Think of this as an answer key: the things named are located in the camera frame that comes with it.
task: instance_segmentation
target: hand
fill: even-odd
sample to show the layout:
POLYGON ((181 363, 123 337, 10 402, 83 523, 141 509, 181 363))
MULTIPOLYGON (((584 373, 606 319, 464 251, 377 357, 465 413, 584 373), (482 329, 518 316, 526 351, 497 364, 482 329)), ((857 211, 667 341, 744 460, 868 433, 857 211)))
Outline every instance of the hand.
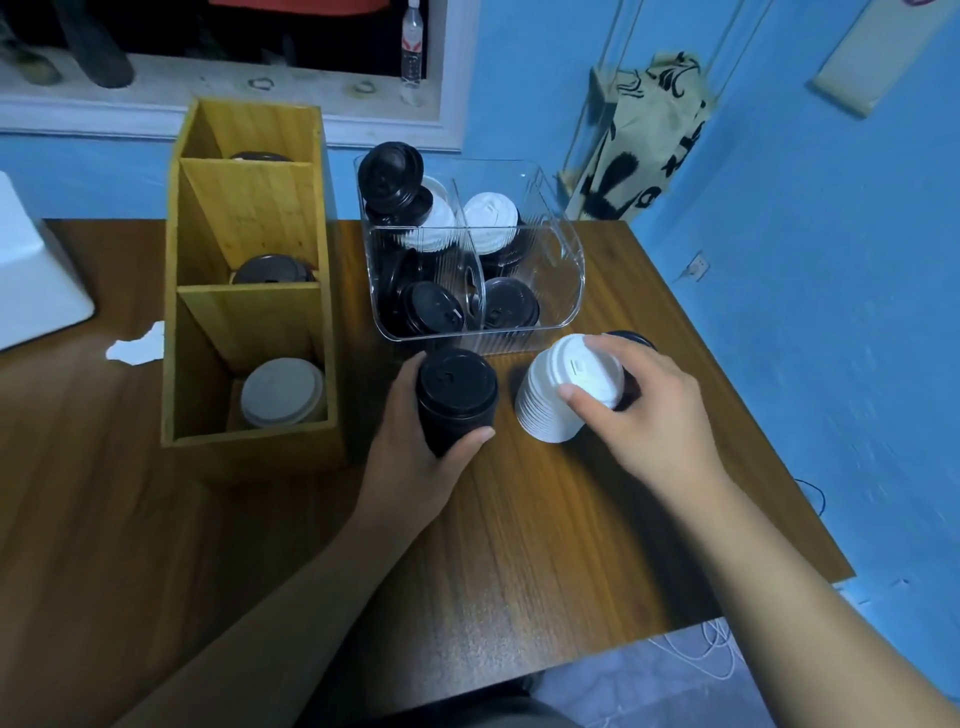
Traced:
POLYGON ((662 497, 727 479, 696 379, 670 357, 619 336, 587 336, 586 343, 614 356, 636 378, 639 400, 613 412, 573 384, 562 384, 557 392, 607 443, 624 470, 662 497))
POLYGON ((442 459, 430 451, 415 391, 423 357, 419 353, 408 359, 390 388, 354 511, 354 518, 364 525, 389 528, 411 542, 444 510, 460 473, 494 435, 492 427, 480 427, 442 459))

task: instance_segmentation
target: white windowsill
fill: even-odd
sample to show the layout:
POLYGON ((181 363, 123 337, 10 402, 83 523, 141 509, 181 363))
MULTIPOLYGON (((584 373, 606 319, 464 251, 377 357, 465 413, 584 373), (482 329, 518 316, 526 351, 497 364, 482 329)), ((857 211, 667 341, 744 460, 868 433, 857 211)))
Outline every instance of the white windowsill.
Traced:
POLYGON ((28 84, 12 66, 0 64, 0 133, 173 139, 191 99, 212 96, 319 106, 330 146, 369 147, 398 139, 424 150, 459 151, 479 6, 479 0, 431 5, 429 42, 435 50, 420 107, 400 100, 398 78, 161 56, 131 55, 133 84, 100 88, 69 52, 47 48, 42 52, 63 75, 57 85, 28 84), (356 85, 364 81, 376 91, 358 92, 356 85))

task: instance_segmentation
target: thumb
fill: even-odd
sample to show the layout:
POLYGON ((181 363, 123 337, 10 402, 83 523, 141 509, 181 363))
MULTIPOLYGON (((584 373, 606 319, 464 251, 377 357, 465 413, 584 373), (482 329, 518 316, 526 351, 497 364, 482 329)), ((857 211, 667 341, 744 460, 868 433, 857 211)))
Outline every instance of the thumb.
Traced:
POLYGON ((606 439, 616 424, 616 414, 605 404, 595 400, 576 384, 561 384, 557 394, 590 428, 606 439))
POLYGON ((456 483, 473 456, 495 434, 492 427, 480 427, 460 438, 440 461, 441 476, 450 483, 456 483))

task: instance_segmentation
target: white appliance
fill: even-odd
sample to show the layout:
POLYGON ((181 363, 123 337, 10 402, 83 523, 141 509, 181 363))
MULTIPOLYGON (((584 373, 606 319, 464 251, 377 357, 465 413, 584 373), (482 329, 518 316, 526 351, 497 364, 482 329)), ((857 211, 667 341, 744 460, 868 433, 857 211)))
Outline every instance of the white appliance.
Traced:
POLYGON ((57 238, 30 219, 0 172, 0 350, 78 324, 93 310, 57 238))

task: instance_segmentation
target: cup lid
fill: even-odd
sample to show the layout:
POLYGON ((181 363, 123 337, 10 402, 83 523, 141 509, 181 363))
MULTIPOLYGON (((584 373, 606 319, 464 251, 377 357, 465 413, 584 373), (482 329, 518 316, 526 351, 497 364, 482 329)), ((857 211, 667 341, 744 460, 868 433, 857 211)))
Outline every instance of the cup lid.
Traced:
POLYGON ((411 283, 401 292, 403 313, 410 327, 423 335, 464 329, 464 309, 448 290, 432 280, 411 283))
POLYGON ((237 161, 293 161, 289 157, 279 155, 276 152, 255 152, 253 150, 237 152, 235 155, 231 155, 230 158, 237 161))
POLYGON ((381 251, 379 261, 377 296, 385 303, 417 279, 417 251, 410 248, 381 251))
POLYGON ((478 255, 489 255, 506 247, 516 235, 519 212, 506 195, 481 192, 464 205, 464 217, 478 255))
POLYGON ((420 253, 438 253, 453 244, 456 227, 456 216, 450 205, 440 197, 431 195, 432 206, 428 215, 420 221, 420 225, 400 236, 400 242, 407 248, 413 248, 420 253))
POLYGON ((372 210, 391 215, 408 206, 423 182, 423 157, 401 141, 379 144, 363 157, 357 171, 360 194, 372 210))
POLYGON ((656 351, 657 347, 654 346, 654 343, 650 341, 646 336, 641 336, 636 333, 636 331, 628 331, 625 328, 620 328, 616 331, 607 331, 608 336, 619 336, 621 339, 629 339, 630 341, 636 341, 638 344, 642 344, 645 347, 650 347, 652 350, 656 351))
POLYGON ((484 283, 487 293, 485 328, 521 328, 540 320, 540 303, 522 280, 490 279, 484 283))
POLYGON ((608 353, 590 349, 583 334, 565 336, 550 351, 547 363, 554 387, 576 384, 610 407, 623 396, 624 373, 620 362, 608 353))
POLYGON ((370 203, 365 205, 365 209, 367 217, 374 225, 388 228, 416 228, 423 225, 430 217, 430 211, 433 209, 433 193, 421 185, 409 205, 389 215, 380 214, 370 203))
POLYGON ((439 349, 420 364, 417 398, 443 417, 464 419, 496 404, 496 372, 480 354, 466 349, 439 349))
POLYGON ((299 283, 313 280, 306 265, 289 255, 258 255, 240 266, 234 283, 299 283))
POLYGON ((305 359, 271 359, 253 370, 240 393, 240 408, 251 425, 294 425, 324 394, 324 375, 305 359))

